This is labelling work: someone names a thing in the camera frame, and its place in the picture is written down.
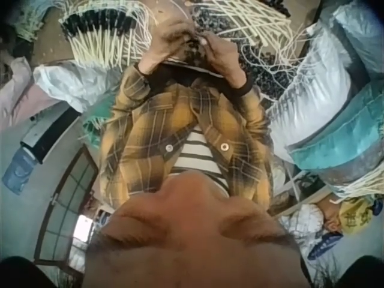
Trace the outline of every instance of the white plastic bag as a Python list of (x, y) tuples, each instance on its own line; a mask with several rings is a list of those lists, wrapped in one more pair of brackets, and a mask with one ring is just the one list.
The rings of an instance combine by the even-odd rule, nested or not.
[(307, 56), (298, 75), (268, 111), (275, 155), (293, 162), (286, 147), (309, 138), (343, 108), (351, 81), (334, 47), (330, 32), (315, 28)]
[(118, 69), (81, 67), (74, 61), (66, 61), (59, 66), (37, 67), (34, 78), (49, 96), (66, 101), (83, 113), (109, 91), (118, 88), (121, 72)]
[(366, 5), (353, 1), (334, 12), (336, 21), (363, 61), (371, 78), (384, 73), (384, 27)]

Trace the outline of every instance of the floor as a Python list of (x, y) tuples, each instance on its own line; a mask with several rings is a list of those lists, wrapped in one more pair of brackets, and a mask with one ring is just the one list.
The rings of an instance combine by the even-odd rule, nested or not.
[(384, 260), (384, 213), (374, 217), (366, 229), (358, 234), (345, 236), (317, 261), (307, 262), (311, 276), (319, 267), (332, 271), (337, 277), (358, 258), (366, 255)]

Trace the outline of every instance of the sleeve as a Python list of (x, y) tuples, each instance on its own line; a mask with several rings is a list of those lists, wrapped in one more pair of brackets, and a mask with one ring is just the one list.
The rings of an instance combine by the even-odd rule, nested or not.
[(256, 157), (259, 159), (259, 168), (262, 171), (257, 187), (259, 193), (255, 194), (254, 200), (261, 205), (264, 203), (265, 206), (268, 206), (273, 188), (271, 171), (273, 144), (269, 133), (269, 121), (260, 103), (260, 92), (258, 87), (253, 87), (253, 83), (253, 79), (248, 77), (246, 84), (240, 89), (234, 89), (232, 94), (237, 98), (238, 110), (247, 122), (246, 129), (254, 140)]
[(112, 117), (104, 124), (100, 144), (100, 188), (106, 199), (107, 190), (114, 190), (113, 186), (119, 182), (118, 164), (133, 127), (132, 111), (146, 101), (149, 92), (146, 77), (135, 65), (129, 66), (112, 107)]

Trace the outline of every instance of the striped shirt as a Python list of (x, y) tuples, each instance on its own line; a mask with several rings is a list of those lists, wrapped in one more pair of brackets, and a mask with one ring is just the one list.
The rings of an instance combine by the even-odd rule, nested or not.
[(170, 176), (188, 170), (198, 170), (210, 177), (229, 197), (229, 186), (214, 160), (201, 128), (197, 125), (189, 134)]

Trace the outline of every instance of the white sack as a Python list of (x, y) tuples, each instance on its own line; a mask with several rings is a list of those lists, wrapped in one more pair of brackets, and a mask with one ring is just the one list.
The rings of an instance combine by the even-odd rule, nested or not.
[(275, 155), (293, 162), (286, 147), (299, 143), (324, 127), (344, 106), (350, 76), (334, 47), (330, 32), (316, 26), (298, 75), (267, 112)]
[(307, 258), (312, 248), (322, 239), (319, 232), (323, 230), (323, 212), (314, 204), (304, 204), (291, 216), (281, 217), (281, 225), (295, 238), (301, 254)]
[(363, 61), (372, 78), (384, 73), (384, 27), (364, 4), (353, 1), (334, 12), (336, 21)]
[(34, 79), (49, 96), (66, 101), (83, 113), (106, 93), (118, 88), (121, 72), (118, 69), (80, 67), (74, 61), (66, 61), (58, 66), (37, 67)]

